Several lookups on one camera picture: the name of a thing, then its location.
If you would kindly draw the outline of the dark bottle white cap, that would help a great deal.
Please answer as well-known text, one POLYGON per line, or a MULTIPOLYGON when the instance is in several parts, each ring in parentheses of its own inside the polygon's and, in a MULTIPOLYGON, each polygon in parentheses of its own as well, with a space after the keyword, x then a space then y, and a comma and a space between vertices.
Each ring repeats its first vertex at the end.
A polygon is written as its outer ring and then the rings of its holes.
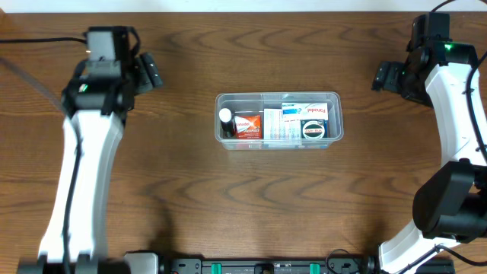
POLYGON ((235 125, 234 116, 228 108, 222 108, 218 112, 218 118, 220 119, 220 124, 224 136, 226 138, 232 138, 235 136, 235 125))

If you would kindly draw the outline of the dark green Zam-Buk box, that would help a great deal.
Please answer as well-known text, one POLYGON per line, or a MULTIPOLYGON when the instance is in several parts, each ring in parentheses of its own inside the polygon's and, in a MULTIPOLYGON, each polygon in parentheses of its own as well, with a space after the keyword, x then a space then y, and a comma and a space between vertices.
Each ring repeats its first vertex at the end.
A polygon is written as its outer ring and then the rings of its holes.
POLYGON ((302 139, 323 139, 328 134, 327 121, 324 119, 303 119, 301 121, 302 139))

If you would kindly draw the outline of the clear plastic container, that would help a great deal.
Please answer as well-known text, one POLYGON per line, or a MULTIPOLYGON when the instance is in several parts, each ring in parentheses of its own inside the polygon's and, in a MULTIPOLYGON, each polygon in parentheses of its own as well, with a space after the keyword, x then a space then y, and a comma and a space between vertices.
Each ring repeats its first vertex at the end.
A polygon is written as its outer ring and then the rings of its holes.
POLYGON ((233 93, 220 94, 215 101, 215 138, 227 150, 257 149, 318 149, 328 148, 344 135, 342 107, 340 97, 335 92, 267 92, 267 93, 233 93), (328 135, 317 141, 274 141, 261 139, 238 139, 235 136, 226 138, 221 128, 218 112, 228 108, 235 116, 261 116, 262 133, 265 109, 281 109, 282 103, 327 103, 329 120, 328 135))

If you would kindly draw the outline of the white blue Panadol box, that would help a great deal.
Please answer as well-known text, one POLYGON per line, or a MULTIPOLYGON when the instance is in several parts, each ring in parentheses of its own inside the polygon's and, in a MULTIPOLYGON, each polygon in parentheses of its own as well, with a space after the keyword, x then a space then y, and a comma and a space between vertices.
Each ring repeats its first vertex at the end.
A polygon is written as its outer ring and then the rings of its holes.
POLYGON ((285 121, 302 119, 329 119, 327 103, 282 103, 282 115, 285 121))

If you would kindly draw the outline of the red Panadol ActiFast box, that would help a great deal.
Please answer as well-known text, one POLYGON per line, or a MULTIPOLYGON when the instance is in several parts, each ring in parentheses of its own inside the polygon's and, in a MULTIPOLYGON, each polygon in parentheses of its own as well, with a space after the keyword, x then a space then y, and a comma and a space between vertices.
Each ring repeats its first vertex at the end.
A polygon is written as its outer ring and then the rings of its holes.
POLYGON ((238 139, 261 139, 263 137, 261 116, 235 116, 238 139))

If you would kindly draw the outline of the white blue medicine box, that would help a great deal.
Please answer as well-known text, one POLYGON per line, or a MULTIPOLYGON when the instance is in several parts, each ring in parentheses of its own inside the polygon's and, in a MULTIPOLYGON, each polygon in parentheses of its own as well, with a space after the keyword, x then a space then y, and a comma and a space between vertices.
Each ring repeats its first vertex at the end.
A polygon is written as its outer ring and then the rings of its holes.
POLYGON ((285 121, 282 109, 263 111, 263 138, 274 141, 317 141, 321 139, 302 139, 301 120, 285 121))

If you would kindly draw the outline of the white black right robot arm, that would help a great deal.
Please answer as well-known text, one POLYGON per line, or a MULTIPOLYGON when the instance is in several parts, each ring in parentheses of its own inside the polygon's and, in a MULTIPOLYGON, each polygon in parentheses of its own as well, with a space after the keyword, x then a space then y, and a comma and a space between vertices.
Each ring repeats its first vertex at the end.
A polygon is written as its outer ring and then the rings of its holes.
POLYGON ((441 142, 441 168, 416 192, 412 220, 363 273, 452 273, 451 262, 436 263, 486 236, 486 116, 479 91, 478 57, 471 44, 450 38, 449 14, 415 18, 405 62, 382 62, 375 91, 387 90, 434 110, 441 142))

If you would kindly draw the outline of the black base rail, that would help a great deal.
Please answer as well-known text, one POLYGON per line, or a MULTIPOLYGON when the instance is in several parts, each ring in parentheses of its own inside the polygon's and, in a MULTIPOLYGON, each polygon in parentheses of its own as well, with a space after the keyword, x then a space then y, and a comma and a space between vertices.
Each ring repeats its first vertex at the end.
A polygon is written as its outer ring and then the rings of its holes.
POLYGON ((338 256, 325 260, 201 260, 183 258, 166 261, 163 274, 360 274, 379 273, 372 259, 338 256))

